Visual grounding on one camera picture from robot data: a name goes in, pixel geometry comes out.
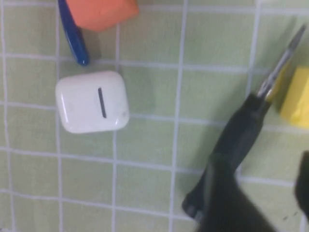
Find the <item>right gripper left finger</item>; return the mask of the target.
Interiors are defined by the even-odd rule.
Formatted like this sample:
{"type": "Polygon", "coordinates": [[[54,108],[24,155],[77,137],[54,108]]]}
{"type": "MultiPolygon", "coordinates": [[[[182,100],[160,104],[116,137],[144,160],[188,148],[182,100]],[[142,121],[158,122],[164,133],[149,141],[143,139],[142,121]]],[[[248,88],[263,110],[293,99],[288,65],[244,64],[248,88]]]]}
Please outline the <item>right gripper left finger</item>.
{"type": "Polygon", "coordinates": [[[276,232],[239,187],[234,173],[222,156],[211,157],[203,187],[204,216],[199,232],[276,232]]]}

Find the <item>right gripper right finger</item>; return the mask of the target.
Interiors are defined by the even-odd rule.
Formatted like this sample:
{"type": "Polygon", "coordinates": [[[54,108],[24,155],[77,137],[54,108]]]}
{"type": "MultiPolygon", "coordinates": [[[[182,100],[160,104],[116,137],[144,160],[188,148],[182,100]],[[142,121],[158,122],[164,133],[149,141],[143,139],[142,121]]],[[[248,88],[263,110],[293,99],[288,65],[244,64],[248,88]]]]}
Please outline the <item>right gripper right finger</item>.
{"type": "Polygon", "coordinates": [[[294,194],[299,208],[309,216],[309,151],[302,153],[294,194]]]}

